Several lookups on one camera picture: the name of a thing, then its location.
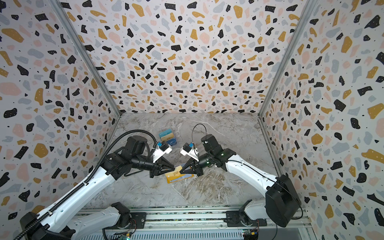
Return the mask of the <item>yellow card holder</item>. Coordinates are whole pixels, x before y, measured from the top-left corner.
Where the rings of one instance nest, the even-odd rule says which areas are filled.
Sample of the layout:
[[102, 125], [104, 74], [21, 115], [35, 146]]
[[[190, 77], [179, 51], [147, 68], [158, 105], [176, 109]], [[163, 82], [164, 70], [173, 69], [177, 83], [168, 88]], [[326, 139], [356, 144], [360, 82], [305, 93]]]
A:
[[179, 172], [172, 172], [172, 173], [166, 174], [166, 179], [167, 179], [168, 184], [179, 182], [179, 181], [193, 178], [193, 177], [195, 177], [195, 175], [193, 175], [193, 174], [180, 174]]

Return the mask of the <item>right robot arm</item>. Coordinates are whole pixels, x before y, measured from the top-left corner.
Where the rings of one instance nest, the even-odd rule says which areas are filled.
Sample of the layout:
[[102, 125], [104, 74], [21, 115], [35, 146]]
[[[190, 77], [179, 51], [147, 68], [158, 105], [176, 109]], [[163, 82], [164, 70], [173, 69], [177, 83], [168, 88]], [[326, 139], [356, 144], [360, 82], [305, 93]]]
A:
[[201, 139], [205, 153], [199, 154], [193, 143], [181, 148], [189, 160], [180, 170], [181, 174], [202, 176], [204, 168], [215, 166], [234, 174], [254, 187], [265, 198], [264, 201], [248, 200], [242, 207], [227, 217], [229, 226], [242, 224], [252, 226], [259, 219], [270, 219], [277, 226], [285, 228], [295, 214], [301, 210], [301, 201], [292, 181], [286, 175], [277, 177], [246, 162], [231, 149], [223, 149], [212, 134]]

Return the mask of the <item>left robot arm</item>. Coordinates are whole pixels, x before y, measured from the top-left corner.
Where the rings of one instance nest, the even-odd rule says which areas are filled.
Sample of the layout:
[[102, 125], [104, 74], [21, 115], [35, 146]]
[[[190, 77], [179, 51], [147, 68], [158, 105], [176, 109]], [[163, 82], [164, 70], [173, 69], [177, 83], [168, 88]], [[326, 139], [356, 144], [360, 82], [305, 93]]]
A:
[[155, 142], [150, 147], [146, 138], [131, 135], [125, 146], [114, 152], [107, 151], [91, 173], [66, 195], [38, 214], [25, 214], [20, 220], [22, 232], [16, 239], [75, 240], [110, 227], [137, 229], [131, 211], [120, 202], [84, 218], [75, 220], [74, 216], [93, 197], [122, 176], [129, 175], [132, 169], [148, 171], [150, 178], [172, 172], [174, 165], [164, 157], [171, 151], [167, 142]]

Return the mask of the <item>white ventilation grille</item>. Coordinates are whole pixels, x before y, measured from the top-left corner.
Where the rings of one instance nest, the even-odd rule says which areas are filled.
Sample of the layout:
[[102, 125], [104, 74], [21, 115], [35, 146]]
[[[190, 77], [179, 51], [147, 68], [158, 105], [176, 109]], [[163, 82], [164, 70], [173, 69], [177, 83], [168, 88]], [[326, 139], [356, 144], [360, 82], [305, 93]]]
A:
[[106, 233], [109, 240], [243, 240], [242, 230], [136, 231], [130, 237]]

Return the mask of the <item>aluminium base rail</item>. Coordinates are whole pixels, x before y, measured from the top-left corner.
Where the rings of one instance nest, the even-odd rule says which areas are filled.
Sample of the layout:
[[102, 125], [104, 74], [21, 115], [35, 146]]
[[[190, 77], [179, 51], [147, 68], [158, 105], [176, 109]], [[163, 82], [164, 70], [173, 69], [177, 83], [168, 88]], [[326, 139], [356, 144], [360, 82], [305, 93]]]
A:
[[106, 233], [130, 237], [136, 231], [190, 231], [190, 230], [242, 230], [244, 240], [314, 240], [316, 236], [306, 214], [297, 212], [285, 228], [277, 226], [270, 219], [266, 227], [228, 227], [224, 222], [227, 211], [239, 210], [239, 206], [218, 207], [159, 207], [132, 208], [131, 213], [147, 213], [143, 229], [119, 230], [111, 227], [98, 230], [85, 237], [86, 240], [106, 240]]

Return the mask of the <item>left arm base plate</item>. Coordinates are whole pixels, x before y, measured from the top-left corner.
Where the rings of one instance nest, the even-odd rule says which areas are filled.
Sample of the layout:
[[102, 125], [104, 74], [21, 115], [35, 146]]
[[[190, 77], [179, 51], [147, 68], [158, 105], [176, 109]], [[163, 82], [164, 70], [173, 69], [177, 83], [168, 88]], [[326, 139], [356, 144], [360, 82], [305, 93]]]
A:
[[147, 213], [145, 212], [124, 213], [121, 214], [116, 226], [119, 229], [143, 229], [146, 223], [146, 217]]

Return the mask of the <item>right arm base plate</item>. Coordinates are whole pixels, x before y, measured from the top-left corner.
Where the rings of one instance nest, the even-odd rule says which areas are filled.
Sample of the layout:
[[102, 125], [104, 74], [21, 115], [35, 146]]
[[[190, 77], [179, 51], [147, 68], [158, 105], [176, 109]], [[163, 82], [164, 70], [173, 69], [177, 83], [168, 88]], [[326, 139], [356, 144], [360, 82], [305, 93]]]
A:
[[224, 222], [228, 227], [266, 227], [266, 219], [251, 220], [247, 215], [240, 210], [227, 211]]

